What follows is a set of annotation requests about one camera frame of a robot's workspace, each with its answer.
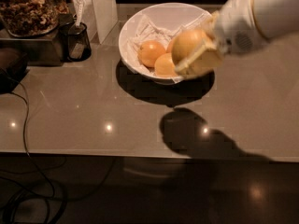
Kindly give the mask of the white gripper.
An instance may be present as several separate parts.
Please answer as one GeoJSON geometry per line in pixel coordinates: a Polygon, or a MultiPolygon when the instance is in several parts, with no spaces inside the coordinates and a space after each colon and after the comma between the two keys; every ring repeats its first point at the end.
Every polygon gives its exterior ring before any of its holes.
{"type": "Polygon", "coordinates": [[[203,41],[175,65],[175,72],[185,79],[202,77],[222,64],[221,52],[245,54],[265,47],[267,39],[258,28],[253,5],[254,0],[228,0],[213,12],[205,19],[204,30],[213,32],[217,46],[203,41]]]}

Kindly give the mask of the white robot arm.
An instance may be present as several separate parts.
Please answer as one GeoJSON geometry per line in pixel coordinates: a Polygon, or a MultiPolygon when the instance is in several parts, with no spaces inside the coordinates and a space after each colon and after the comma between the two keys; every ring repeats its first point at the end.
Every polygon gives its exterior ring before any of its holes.
{"type": "Polygon", "coordinates": [[[228,0],[202,21],[206,37],[194,47],[176,44],[173,60],[178,75],[192,79],[219,66],[227,54],[262,49],[280,36],[299,30],[299,0],[228,0]]]}

